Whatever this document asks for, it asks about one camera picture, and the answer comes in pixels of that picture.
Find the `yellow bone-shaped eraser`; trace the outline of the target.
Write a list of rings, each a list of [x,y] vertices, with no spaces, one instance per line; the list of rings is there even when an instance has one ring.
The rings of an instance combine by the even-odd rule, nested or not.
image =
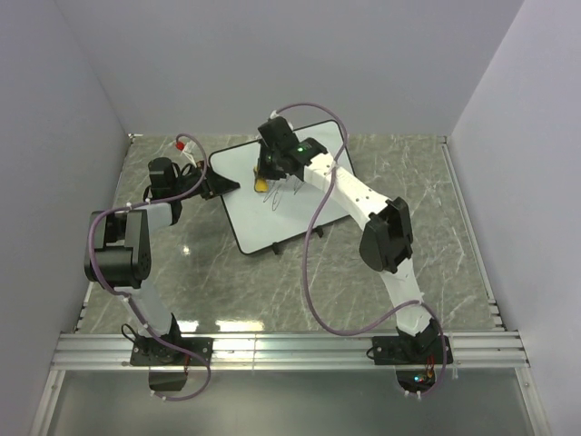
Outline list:
[[[253,168],[254,183],[253,189],[256,193],[267,193],[269,191],[269,183],[266,179],[259,175],[257,167]]]

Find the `white whiteboard black frame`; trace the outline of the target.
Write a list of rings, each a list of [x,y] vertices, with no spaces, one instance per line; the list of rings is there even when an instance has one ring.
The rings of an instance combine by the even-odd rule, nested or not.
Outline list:
[[[239,249],[253,254],[303,235],[324,192],[289,176],[269,183],[266,193],[254,190],[253,169],[260,144],[251,141],[210,155],[213,171],[240,185],[222,196]]]

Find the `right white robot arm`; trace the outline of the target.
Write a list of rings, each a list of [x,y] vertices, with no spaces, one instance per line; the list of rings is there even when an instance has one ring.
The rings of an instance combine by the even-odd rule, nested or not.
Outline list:
[[[324,145],[301,140],[288,121],[276,115],[258,128],[261,150],[257,176],[290,175],[323,192],[362,231],[359,256],[384,282],[393,305],[403,357],[423,362],[441,340],[436,316],[423,302],[412,262],[413,232],[408,204],[375,192],[343,168]]]

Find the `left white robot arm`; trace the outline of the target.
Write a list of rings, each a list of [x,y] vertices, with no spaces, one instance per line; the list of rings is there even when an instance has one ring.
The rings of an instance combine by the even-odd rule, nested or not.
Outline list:
[[[186,349],[175,316],[164,306],[149,279],[153,260],[151,236],[178,223],[182,201],[210,200],[240,188],[204,162],[183,168],[171,159],[148,163],[150,185],[143,201],[90,215],[84,272],[91,282],[122,300],[139,323],[133,346],[163,365],[178,362]]]

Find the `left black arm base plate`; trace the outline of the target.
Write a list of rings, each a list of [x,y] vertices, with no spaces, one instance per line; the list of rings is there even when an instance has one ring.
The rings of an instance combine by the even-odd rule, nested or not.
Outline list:
[[[188,353],[162,345],[153,338],[144,338],[133,346],[129,363],[135,367],[162,367],[203,366],[211,361],[213,338],[185,337],[178,341],[177,346],[189,353],[197,354],[202,358],[202,362]]]

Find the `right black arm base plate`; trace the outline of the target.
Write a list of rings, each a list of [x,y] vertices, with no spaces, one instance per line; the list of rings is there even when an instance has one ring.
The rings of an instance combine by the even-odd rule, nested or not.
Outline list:
[[[444,342],[437,337],[428,345],[420,345],[418,341],[403,336],[373,336],[366,357],[375,365],[389,366],[426,365],[429,362],[440,365],[444,358],[447,358],[447,364],[454,362],[448,336],[444,337]]]

